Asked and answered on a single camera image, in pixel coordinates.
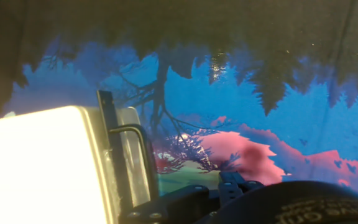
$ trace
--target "illuminated panel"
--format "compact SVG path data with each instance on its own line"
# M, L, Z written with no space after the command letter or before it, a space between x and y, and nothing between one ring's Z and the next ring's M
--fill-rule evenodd
M0 223L110 222L86 114L69 106L0 119Z

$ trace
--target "blue sky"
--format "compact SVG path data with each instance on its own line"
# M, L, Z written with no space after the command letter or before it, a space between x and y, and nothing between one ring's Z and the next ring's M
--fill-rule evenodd
M101 65L101 57L111 63ZM43 63L34 73L24 66L29 86L16 86L5 110L22 114L72 104L96 106L97 83L110 88L122 84L121 78L110 77L105 70L121 71L128 80L142 86L156 79L157 68L158 59L153 55L138 63L131 49L106 51L90 44L73 63L59 62L52 70ZM173 115L227 116L251 128L269 129L305 155L337 149L343 159L358 160L358 102L348 108L346 95L342 95L330 108L327 84L314 82L305 95L288 86L278 109L265 116L259 99L252 94L255 86L249 82L236 85L236 68L227 69L212 85L208 83L208 72L207 63L193 66L192 79L168 71L165 101Z

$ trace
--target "screw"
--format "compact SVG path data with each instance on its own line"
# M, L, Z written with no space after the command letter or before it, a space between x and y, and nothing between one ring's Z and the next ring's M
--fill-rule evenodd
M136 218L136 217L139 217L140 216L140 213L139 212L131 212L128 217L129 218Z
M150 214L150 218L161 218L162 215L158 212Z

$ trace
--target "dark foliage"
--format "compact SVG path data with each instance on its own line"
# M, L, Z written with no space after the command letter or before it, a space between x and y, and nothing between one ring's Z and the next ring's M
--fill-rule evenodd
M265 114L285 96L285 85L304 93L314 77L334 80L333 101L335 86L349 80L357 82L351 96L358 95L358 0L0 1L0 112L12 85L27 85L22 65L37 69L56 40L60 47L49 52L52 62L73 60L88 42L130 45L139 59L156 52L157 81L139 89L137 102L153 101L152 123L160 122L164 110L168 68L191 78L193 62L197 58L199 65L205 55L211 55L211 84L233 59L230 64L240 68L237 83L256 85ZM244 44L252 56L249 66L234 54ZM303 57L310 65L300 62ZM310 69L316 65L334 69Z

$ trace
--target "black mount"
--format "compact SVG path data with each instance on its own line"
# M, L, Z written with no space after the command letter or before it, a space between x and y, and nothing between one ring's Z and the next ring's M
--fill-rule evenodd
M132 195L131 187L127 172L126 160L124 157L124 148L122 146L120 133L125 131L133 131L136 133L140 142L140 150L144 158L145 171L147 182L149 184L149 192L151 200L155 200L159 196L157 168L153 155L152 145L147 138L145 129L139 124L125 124L119 125L117 118L117 111L114 105L114 99L110 91L97 91L99 108L101 117L105 125L105 130L108 135L110 144L109 156L114 166L115 176L117 181L117 192L120 196L120 208L122 213L131 211Z
M189 185L133 208L125 223L206 223L232 199L263 186L245 181L238 172L220 172L218 190Z

